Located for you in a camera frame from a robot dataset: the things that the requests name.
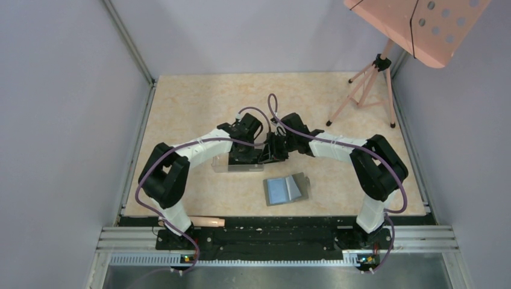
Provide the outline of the grey card holder wallet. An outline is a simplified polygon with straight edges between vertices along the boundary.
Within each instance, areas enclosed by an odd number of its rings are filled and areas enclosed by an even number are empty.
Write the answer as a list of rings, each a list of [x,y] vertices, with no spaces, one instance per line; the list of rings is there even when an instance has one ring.
[[[310,179],[303,172],[281,178],[269,178],[263,181],[266,205],[291,204],[309,198]]]

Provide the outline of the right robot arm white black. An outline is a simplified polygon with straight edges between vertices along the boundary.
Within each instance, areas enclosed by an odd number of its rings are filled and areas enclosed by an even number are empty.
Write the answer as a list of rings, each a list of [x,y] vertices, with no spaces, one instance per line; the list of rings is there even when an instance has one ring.
[[[278,151],[297,151],[310,157],[329,158],[353,165],[359,184],[365,193],[356,218],[353,239],[361,248],[371,247],[378,239],[377,230],[391,197],[403,190],[409,170],[385,137],[376,134],[367,139],[346,138],[322,129],[309,130],[297,113],[278,119],[275,125]]]

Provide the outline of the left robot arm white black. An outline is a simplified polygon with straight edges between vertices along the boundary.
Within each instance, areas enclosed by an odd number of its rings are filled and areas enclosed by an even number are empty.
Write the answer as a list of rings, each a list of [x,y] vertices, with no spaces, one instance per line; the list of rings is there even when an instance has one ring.
[[[138,179],[136,202],[165,222],[170,240],[179,249],[192,244],[192,221],[181,199],[186,191],[190,171],[218,155],[240,149],[243,154],[253,152],[258,144],[257,133],[262,123],[246,113],[233,123],[222,123],[202,137],[187,143],[169,146],[162,142],[151,152]]]

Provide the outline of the clear plastic card box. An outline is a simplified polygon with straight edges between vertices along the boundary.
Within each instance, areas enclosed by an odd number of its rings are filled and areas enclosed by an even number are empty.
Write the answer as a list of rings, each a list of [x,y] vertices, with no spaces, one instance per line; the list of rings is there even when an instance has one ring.
[[[221,154],[212,159],[211,167],[216,173],[262,172],[263,164],[246,164],[234,161],[228,154]]]

